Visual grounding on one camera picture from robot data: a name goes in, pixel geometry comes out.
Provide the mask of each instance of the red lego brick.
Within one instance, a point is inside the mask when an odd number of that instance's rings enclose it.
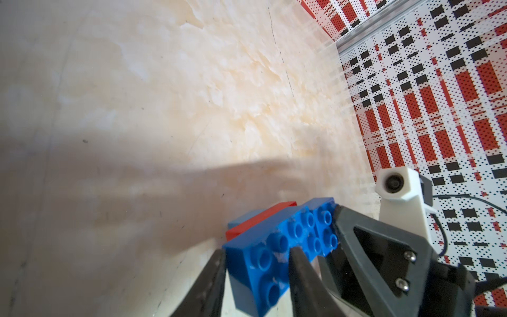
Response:
[[[255,226],[256,224],[268,219],[272,215],[276,214],[282,209],[285,209],[290,206],[297,206],[295,201],[286,201],[286,202],[280,202],[276,205],[274,205],[271,208],[266,209],[265,211],[261,212],[257,216],[254,216],[247,221],[243,222],[242,224],[237,225],[236,227],[227,230],[225,233],[225,238],[227,241],[231,241],[241,233],[245,232],[246,230],[250,229],[251,227]]]

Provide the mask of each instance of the stacked lego bricks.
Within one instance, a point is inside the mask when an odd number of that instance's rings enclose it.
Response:
[[[229,223],[227,269],[236,308],[264,316],[289,289],[288,257],[292,247],[303,249],[309,261],[338,246],[331,227],[333,198],[314,198],[303,205],[279,203],[253,210]]]

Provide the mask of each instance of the black rectangle pattern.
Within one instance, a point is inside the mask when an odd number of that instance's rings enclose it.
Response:
[[[474,261],[472,260],[472,258],[469,258],[469,257],[459,257],[459,262],[462,265],[474,266]]]
[[[451,178],[451,182],[453,184],[458,184],[458,183],[464,183],[465,182],[465,179],[463,178],[463,175],[452,175],[450,176]]]
[[[479,258],[482,267],[496,267],[495,261],[493,259],[483,259]]]
[[[428,170],[430,174],[440,173],[440,165],[428,166]]]
[[[443,17],[442,19],[435,22],[435,27],[439,29],[442,26],[446,25],[447,23],[449,23],[449,20],[447,20],[447,17]]]
[[[400,81],[400,80],[403,80],[403,79],[405,79],[405,78],[407,78],[407,77],[408,77],[407,72],[403,72],[403,73],[399,73],[399,74],[398,74],[398,80],[399,80],[399,81]]]
[[[402,88],[402,91],[405,91],[407,89],[412,88],[412,85],[410,84],[410,82],[406,82],[404,84],[401,84],[401,88]]]
[[[454,33],[451,33],[451,34],[448,34],[446,36],[444,36],[443,38],[440,39],[441,42],[445,41],[445,40],[448,40],[450,39],[451,37],[454,36]]]
[[[398,31],[398,33],[400,34],[400,38],[407,35],[409,32],[410,32],[410,29],[408,26],[405,26],[404,28],[402,28],[401,30]]]
[[[442,5],[440,5],[439,7],[434,8],[433,10],[430,11],[432,18],[441,15],[443,12],[444,12],[444,7]]]
[[[489,165],[504,163],[503,155],[491,155],[487,157]]]
[[[480,51],[470,54],[470,57],[472,58],[473,61],[478,61],[479,59],[488,57],[488,54],[486,53],[485,49],[482,49]]]
[[[420,84],[423,84],[425,82],[428,81],[428,78],[426,77],[426,75],[422,75],[422,76],[419,76],[415,79],[417,85],[420,85]]]
[[[507,168],[494,169],[492,170],[493,177],[496,179],[503,179],[507,177]]]
[[[394,45],[393,47],[390,47],[387,50],[389,51],[389,55],[392,55],[398,51],[398,45]]]
[[[444,209],[443,212],[445,218],[457,218],[456,210],[454,209]]]
[[[459,17],[462,17],[464,16],[465,14],[468,13],[468,8],[466,5],[464,5],[463,7],[459,8],[458,10],[454,11],[454,17],[457,19]]]
[[[388,38],[385,39],[385,44],[386,45],[389,45],[392,42],[394,42],[394,35],[391,35],[391,36],[389,36]]]
[[[464,0],[449,0],[449,4],[451,5],[451,7],[453,7],[453,6],[458,5],[462,1],[464,1]]]
[[[433,181],[434,186],[445,185],[445,180],[443,177],[437,177],[437,178],[431,179],[431,180]]]
[[[463,60],[463,58],[460,58],[459,60],[456,60],[451,63],[452,70],[458,69],[463,66],[465,66],[465,61]]]
[[[451,231],[461,231],[461,226],[460,226],[459,222],[448,222],[447,227]]]
[[[474,25],[475,25],[475,23],[473,23],[473,22],[472,22],[472,23],[469,23],[469,24],[465,25],[464,27],[462,27],[461,29],[459,29],[459,31],[460,31],[460,32],[463,32],[463,31],[465,31],[466,29],[469,29],[469,28],[471,28],[471,27],[472,27],[472,26],[474,26]]]
[[[414,74],[417,74],[418,72],[422,72],[423,70],[424,70],[424,68],[422,67],[422,64],[412,67],[412,72]]]
[[[445,53],[447,55],[447,58],[450,58],[450,57],[453,57],[453,56],[456,56],[456,55],[460,54],[461,51],[459,50],[459,46],[456,46],[456,47],[453,47],[452,49],[448,50]]]
[[[414,43],[414,39],[412,37],[408,37],[402,41],[403,47],[407,47],[410,44]]]
[[[477,211],[475,210],[475,208],[462,209],[461,212],[463,213],[463,217],[465,217],[465,218],[476,218],[477,217]]]
[[[468,49],[471,49],[472,47],[482,44],[482,40],[481,40],[481,37],[475,37],[469,41],[466,41],[465,44]]]
[[[445,167],[447,168],[447,170],[457,170],[459,169],[459,164],[458,162],[451,162],[445,164]]]
[[[468,227],[469,231],[482,231],[480,222],[467,222],[466,226]]]

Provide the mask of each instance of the screw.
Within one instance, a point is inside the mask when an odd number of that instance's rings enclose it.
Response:
[[[396,287],[404,292],[409,291],[409,284],[406,280],[402,279],[401,277],[398,277],[394,283],[396,284]]]
[[[408,260],[410,262],[415,262],[416,260],[415,253],[413,253],[412,251],[405,251],[405,253],[403,253],[403,256],[405,260]]]

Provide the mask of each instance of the patterned wall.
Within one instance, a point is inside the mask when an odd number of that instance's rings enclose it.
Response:
[[[405,165],[432,179],[434,194],[505,208],[506,22],[505,1],[428,0],[341,54],[374,177]],[[464,198],[434,207],[449,238],[443,262],[478,280],[507,275],[506,214]],[[507,307],[505,288],[475,303]]]
[[[338,40],[392,0],[298,0],[334,40]]]

